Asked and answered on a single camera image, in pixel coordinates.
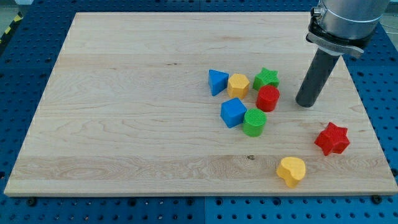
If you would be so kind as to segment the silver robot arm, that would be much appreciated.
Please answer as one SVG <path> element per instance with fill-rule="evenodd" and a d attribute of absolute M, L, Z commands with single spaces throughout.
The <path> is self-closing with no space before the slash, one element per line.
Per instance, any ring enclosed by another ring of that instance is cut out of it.
<path fill-rule="evenodd" d="M 330 55 L 360 58 L 389 0 L 319 0 L 310 11 L 307 40 Z"/>

